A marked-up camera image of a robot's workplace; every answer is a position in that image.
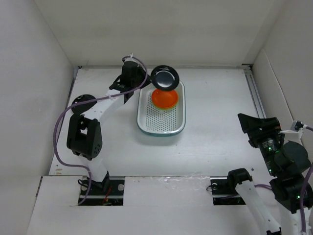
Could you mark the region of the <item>black plate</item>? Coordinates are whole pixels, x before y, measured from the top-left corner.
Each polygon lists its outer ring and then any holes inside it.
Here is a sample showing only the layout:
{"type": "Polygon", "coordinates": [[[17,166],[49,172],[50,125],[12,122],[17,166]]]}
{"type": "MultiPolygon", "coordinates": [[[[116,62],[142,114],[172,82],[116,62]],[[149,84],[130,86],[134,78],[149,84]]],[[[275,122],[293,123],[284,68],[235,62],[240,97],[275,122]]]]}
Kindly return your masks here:
{"type": "Polygon", "coordinates": [[[155,67],[152,70],[150,77],[154,87],[162,91],[173,91],[180,82],[177,71],[167,65],[155,67]]]}

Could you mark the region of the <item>orange plate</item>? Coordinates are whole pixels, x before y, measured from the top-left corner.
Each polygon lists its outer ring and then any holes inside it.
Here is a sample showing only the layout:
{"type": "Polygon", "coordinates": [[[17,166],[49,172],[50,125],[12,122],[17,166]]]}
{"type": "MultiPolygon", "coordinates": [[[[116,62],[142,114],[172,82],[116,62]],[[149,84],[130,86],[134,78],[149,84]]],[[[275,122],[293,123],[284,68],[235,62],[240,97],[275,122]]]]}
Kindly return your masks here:
{"type": "Polygon", "coordinates": [[[157,106],[171,106],[177,104],[179,95],[176,91],[162,91],[155,89],[151,95],[152,103],[157,106]]]}

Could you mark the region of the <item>green plate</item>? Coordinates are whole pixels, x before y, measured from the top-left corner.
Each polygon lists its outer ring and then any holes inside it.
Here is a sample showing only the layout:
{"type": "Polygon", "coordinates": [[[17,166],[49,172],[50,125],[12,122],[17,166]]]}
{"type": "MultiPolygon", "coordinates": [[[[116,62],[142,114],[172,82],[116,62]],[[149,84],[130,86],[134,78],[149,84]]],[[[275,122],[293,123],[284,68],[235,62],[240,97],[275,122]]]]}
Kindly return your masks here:
{"type": "Polygon", "coordinates": [[[177,104],[174,104],[174,105],[171,105],[171,106],[157,106],[154,104],[154,106],[160,110],[169,110],[169,109],[172,109],[174,107],[176,107],[177,104]]]}

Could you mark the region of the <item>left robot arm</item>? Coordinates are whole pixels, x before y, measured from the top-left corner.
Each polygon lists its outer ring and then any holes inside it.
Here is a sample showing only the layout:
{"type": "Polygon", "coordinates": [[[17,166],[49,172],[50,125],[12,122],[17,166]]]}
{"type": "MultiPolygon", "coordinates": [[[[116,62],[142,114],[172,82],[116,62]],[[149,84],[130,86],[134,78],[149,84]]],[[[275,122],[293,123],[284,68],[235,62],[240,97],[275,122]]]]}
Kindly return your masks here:
{"type": "Polygon", "coordinates": [[[81,114],[73,114],[69,120],[67,148],[77,155],[91,174],[88,182],[98,194],[104,194],[110,187],[110,175],[99,157],[103,146],[101,125],[109,114],[124,105],[137,89],[145,86],[148,73],[136,58],[122,59],[121,74],[109,86],[106,99],[95,104],[81,114]]]}

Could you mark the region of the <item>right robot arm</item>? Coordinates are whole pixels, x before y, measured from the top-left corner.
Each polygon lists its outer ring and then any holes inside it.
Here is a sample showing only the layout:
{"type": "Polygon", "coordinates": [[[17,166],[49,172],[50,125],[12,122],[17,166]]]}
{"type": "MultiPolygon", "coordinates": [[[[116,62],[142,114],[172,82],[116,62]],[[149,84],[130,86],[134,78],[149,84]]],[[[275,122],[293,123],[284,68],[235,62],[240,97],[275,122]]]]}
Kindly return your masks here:
{"type": "Polygon", "coordinates": [[[256,118],[242,113],[238,119],[249,144],[262,154],[270,176],[271,191],[277,201],[281,221],[277,222],[260,195],[253,179],[244,168],[228,173],[226,187],[237,193],[247,205],[262,235],[309,235],[309,217],[313,211],[313,188],[309,178],[313,164],[305,147],[295,141],[285,141],[286,134],[302,137],[305,129],[301,121],[294,121],[289,130],[281,130],[277,118],[256,118]]]}

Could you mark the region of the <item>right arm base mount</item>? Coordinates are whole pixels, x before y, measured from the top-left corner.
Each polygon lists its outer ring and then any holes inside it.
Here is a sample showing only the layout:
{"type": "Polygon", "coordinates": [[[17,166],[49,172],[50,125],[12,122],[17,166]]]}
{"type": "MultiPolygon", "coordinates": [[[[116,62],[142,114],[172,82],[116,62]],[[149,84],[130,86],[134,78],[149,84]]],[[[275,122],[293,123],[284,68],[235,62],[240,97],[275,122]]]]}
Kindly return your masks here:
{"type": "Polygon", "coordinates": [[[206,188],[212,194],[214,206],[245,205],[242,197],[228,184],[227,177],[210,177],[210,185],[206,188]]]}

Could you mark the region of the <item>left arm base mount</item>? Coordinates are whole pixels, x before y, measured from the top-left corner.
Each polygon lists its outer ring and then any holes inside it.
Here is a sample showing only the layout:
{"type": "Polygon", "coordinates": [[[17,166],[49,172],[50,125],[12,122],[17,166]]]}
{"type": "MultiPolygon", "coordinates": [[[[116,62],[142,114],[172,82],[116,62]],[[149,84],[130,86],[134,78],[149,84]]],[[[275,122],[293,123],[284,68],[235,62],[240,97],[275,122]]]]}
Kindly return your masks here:
{"type": "Polygon", "coordinates": [[[85,201],[81,203],[87,193],[87,179],[78,180],[80,185],[79,206],[123,206],[124,201],[124,178],[110,179],[110,184],[106,191],[102,191],[96,186],[91,186],[85,201]]]}

